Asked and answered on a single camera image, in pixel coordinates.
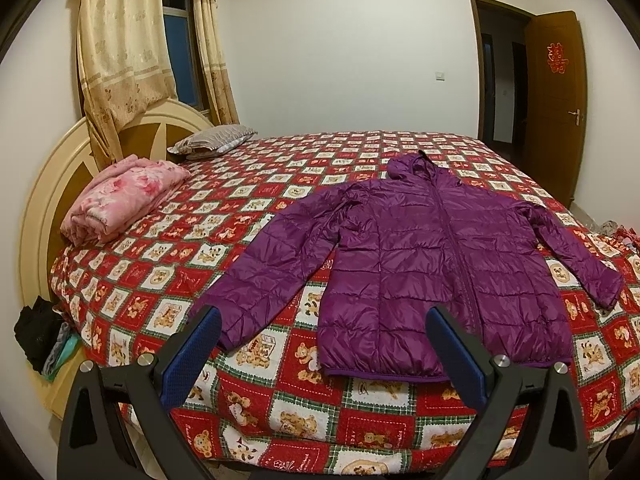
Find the beige right curtain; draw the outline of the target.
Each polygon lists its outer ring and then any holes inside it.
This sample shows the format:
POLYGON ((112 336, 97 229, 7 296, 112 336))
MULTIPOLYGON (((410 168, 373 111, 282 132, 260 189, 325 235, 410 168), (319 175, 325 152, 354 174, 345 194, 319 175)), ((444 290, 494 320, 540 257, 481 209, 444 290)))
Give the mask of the beige right curtain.
POLYGON ((193 16, 212 123, 237 124, 238 111, 218 30, 217 1, 193 0, 193 16))

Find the beige curtain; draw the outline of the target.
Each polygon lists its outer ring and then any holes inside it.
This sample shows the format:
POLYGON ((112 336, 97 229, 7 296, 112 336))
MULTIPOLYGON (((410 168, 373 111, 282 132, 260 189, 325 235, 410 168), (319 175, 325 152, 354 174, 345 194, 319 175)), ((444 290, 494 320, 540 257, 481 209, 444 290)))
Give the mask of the beige curtain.
POLYGON ((98 167, 124 158, 119 133, 177 89, 162 0, 80 0, 77 64, 98 167))
POLYGON ((217 1, 193 0, 193 16, 212 123, 237 124, 238 111, 218 30, 217 1))

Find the brown wooden door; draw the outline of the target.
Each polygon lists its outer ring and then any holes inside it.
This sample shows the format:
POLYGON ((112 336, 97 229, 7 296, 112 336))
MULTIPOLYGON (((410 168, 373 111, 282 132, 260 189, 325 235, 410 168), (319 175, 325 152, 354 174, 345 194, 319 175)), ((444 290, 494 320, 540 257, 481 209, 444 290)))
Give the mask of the brown wooden door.
POLYGON ((587 69, 582 30, 575 12, 535 15, 525 27, 527 125, 521 151, 524 171, 563 206, 574 200, 586 122, 568 114, 587 111, 587 69), (566 73, 552 74, 547 46, 560 42, 570 60, 566 73))

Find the grey striped pillow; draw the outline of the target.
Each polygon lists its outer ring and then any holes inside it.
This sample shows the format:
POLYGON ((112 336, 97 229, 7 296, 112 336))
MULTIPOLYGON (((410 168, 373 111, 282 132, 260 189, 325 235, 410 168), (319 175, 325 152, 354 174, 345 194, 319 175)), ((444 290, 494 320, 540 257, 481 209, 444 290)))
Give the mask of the grey striped pillow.
POLYGON ((192 133, 168 146, 167 153, 186 160, 217 158, 256 136, 257 131, 243 125, 222 125, 192 133))

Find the purple puffer jacket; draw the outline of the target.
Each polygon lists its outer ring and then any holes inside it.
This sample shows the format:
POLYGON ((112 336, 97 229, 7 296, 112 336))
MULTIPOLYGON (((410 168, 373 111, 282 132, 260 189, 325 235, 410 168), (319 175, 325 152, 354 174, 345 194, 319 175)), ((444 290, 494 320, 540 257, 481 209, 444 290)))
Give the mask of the purple puffer jacket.
POLYGON ((492 353, 547 366, 569 361, 572 335, 549 249, 603 309, 623 277, 544 206, 461 182, 423 153, 392 158, 386 177, 294 200, 198 298, 220 311, 221 348, 254 339, 322 264, 317 347, 329 375, 430 382, 444 371, 425 333, 443 306, 492 353))

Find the beige left curtain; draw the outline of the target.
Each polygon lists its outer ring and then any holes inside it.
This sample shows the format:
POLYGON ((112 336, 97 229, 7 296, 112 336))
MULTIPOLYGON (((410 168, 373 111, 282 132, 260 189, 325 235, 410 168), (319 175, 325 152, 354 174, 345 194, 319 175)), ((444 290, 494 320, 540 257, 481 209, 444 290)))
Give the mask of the beige left curtain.
POLYGON ((98 167, 124 158, 119 133, 177 89, 162 0, 80 0, 77 64, 98 167))

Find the pink floral folded blanket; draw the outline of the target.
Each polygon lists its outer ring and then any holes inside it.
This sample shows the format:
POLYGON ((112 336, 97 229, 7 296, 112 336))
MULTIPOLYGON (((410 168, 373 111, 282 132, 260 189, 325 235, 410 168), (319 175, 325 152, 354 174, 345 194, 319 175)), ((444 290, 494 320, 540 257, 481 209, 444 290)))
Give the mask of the pink floral folded blanket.
POLYGON ((130 155, 99 172, 66 212, 61 233, 75 246, 106 243, 159 207, 190 171, 168 162, 130 155))

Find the dark clothes beside bed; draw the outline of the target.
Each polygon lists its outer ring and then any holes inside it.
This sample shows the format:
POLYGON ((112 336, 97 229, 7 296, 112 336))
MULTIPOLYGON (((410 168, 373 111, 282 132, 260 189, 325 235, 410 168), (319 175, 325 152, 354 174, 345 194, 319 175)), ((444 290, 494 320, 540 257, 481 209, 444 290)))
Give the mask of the dark clothes beside bed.
POLYGON ((53 382, 79 344, 73 325, 40 296, 32 307, 25 306, 14 325, 14 336, 32 369, 53 382))

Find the window with blue pane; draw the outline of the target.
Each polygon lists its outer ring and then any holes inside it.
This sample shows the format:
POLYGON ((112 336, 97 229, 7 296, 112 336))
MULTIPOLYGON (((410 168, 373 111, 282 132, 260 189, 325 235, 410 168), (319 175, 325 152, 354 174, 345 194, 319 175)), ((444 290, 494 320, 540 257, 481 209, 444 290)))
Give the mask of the window with blue pane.
POLYGON ((208 112, 203 70, 198 57, 193 0, 163 0, 168 54, 180 102, 208 112))

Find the red double happiness sticker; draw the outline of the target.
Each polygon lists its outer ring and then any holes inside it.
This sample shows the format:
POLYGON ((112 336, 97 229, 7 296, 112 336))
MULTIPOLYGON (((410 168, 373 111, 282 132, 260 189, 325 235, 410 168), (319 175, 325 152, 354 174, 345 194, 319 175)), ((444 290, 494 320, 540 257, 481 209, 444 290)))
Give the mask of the red double happiness sticker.
POLYGON ((547 46, 547 64, 552 74, 565 74, 570 60, 565 56, 564 46, 560 42, 552 42, 547 46))

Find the red patchwork bear bedspread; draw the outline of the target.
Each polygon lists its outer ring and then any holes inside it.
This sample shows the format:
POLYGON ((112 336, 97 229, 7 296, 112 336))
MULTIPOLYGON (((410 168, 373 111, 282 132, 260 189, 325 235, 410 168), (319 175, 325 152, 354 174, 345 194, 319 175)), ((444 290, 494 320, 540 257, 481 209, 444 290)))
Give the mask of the red patchwork bear bedspread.
POLYGON ((172 413, 201 460, 341 476, 442 465, 474 414, 425 335, 435 304, 491 353, 567 362, 589 446, 638 412, 638 254, 480 140, 307 134, 188 171, 121 236, 65 248, 50 285, 106 366, 220 311, 172 413))

